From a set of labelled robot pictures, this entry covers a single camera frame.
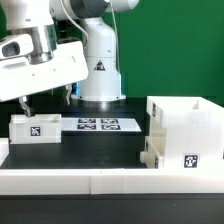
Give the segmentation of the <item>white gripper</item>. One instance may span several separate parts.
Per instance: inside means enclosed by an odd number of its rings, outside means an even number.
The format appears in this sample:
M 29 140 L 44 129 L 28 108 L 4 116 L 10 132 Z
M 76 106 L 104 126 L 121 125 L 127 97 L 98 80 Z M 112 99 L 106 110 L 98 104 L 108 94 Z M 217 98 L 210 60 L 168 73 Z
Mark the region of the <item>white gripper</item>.
M 54 58 L 31 65 L 25 57 L 0 61 L 0 102 L 19 98 L 25 116 L 31 117 L 27 95 L 65 86 L 65 102 L 70 105 L 72 83 L 86 79 L 88 68 L 80 41 L 60 44 Z

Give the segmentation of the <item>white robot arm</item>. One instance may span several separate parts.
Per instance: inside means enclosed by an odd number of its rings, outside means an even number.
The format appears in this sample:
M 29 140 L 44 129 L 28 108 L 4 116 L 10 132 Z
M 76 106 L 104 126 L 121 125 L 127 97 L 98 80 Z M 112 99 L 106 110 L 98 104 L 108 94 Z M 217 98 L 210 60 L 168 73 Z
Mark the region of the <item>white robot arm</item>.
M 117 31 L 106 12 L 139 0 L 0 0 L 9 35 L 0 39 L 0 102 L 63 86 L 65 98 L 101 105 L 123 100 Z

